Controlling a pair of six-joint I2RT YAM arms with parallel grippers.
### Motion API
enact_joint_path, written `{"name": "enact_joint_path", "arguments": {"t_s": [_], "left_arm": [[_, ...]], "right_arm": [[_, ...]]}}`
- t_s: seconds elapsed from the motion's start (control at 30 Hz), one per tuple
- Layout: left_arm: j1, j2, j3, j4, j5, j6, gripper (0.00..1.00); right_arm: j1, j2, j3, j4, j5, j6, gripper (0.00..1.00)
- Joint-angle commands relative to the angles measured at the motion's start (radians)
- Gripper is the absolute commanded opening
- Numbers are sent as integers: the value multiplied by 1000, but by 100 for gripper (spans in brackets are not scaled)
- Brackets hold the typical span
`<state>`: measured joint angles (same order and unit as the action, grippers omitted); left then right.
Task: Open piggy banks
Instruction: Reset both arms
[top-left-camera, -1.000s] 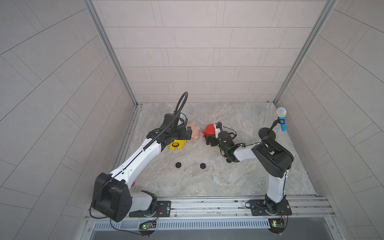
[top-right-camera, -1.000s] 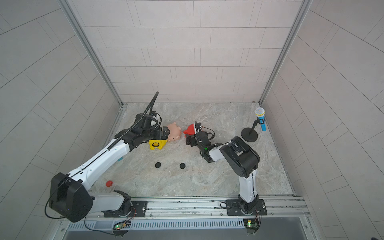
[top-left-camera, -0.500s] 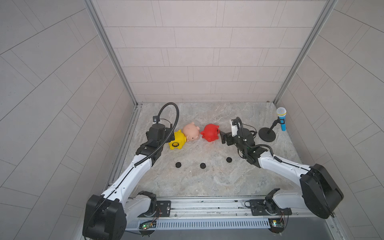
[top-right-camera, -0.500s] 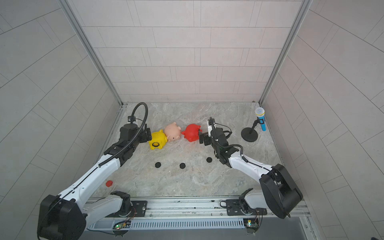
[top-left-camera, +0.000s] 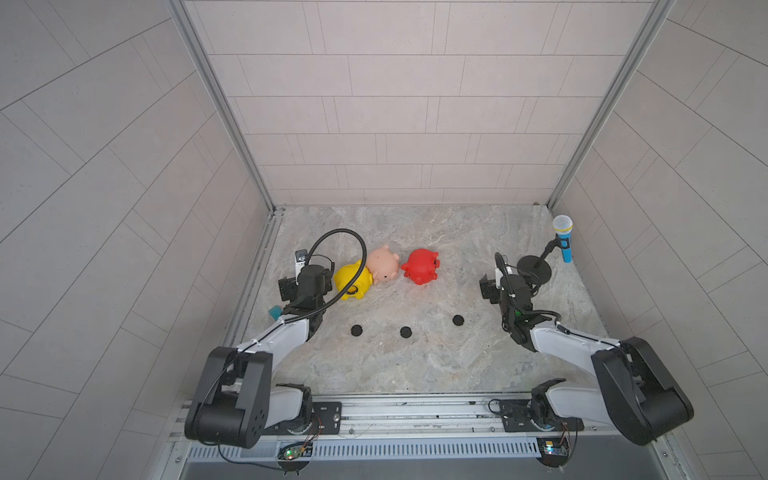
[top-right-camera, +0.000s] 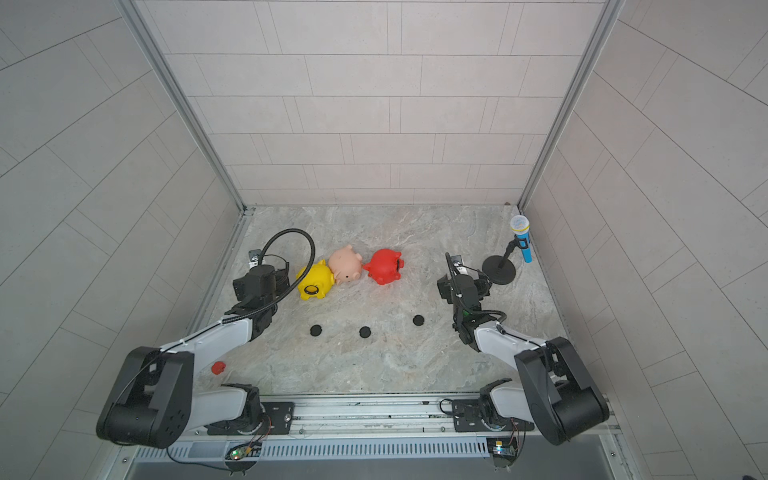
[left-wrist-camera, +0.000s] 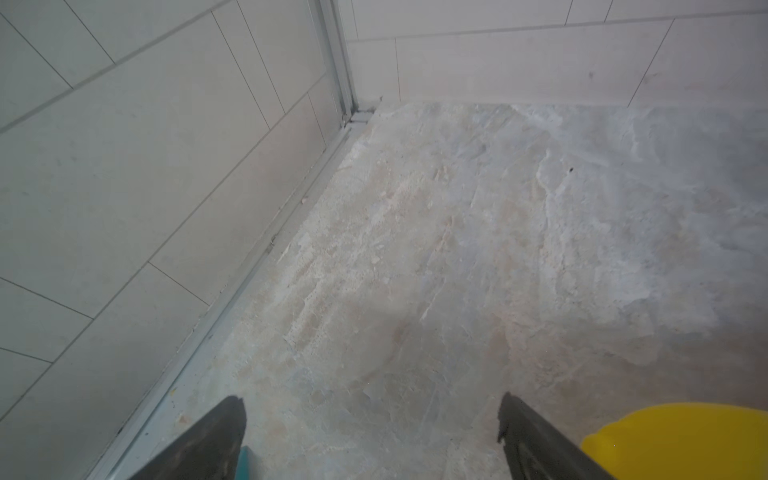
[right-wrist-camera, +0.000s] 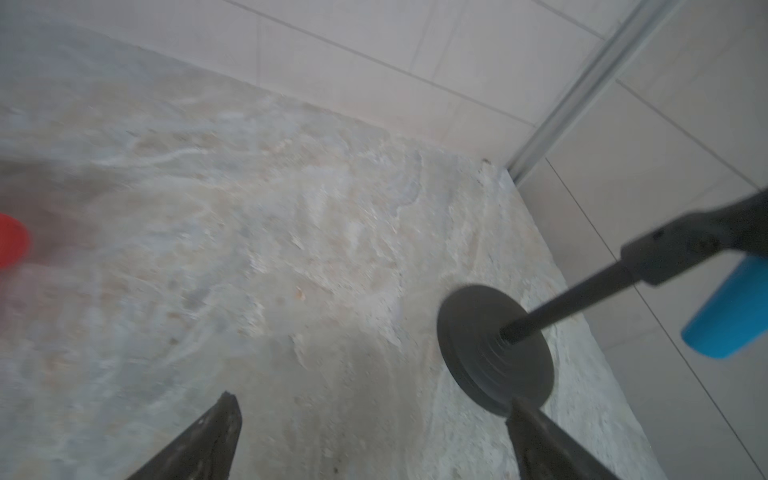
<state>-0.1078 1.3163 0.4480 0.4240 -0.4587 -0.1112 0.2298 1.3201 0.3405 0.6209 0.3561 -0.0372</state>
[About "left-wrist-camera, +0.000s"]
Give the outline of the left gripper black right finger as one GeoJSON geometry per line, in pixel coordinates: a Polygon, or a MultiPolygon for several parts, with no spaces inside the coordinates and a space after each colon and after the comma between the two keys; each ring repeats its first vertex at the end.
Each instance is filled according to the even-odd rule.
{"type": "Polygon", "coordinates": [[[521,398],[505,392],[497,415],[497,442],[518,479],[613,479],[606,470],[521,398]]]}

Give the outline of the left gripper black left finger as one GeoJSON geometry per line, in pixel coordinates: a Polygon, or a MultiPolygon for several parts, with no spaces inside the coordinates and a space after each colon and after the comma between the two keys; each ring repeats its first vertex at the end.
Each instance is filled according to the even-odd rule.
{"type": "Polygon", "coordinates": [[[246,426],[244,401],[228,396],[131,480],[235,480],[246,426]]]}

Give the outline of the teal plug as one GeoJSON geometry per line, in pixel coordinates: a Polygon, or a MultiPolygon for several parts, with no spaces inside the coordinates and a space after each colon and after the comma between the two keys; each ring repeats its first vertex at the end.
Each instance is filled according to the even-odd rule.
{"type": "Polygon", "coordinates": [[[239,452],[235,480],[257,480],[257,458],[248,446],[242,446],[239,452]]]}

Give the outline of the yellow piggy bank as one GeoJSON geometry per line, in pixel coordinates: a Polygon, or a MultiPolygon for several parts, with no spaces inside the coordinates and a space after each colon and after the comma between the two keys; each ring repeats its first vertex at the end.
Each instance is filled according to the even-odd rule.
{"type": "Polygon", "coordinates": [[[581,449],[616,479],[765,479],[767,413],[672,403],[635,411],[581,449]]]}

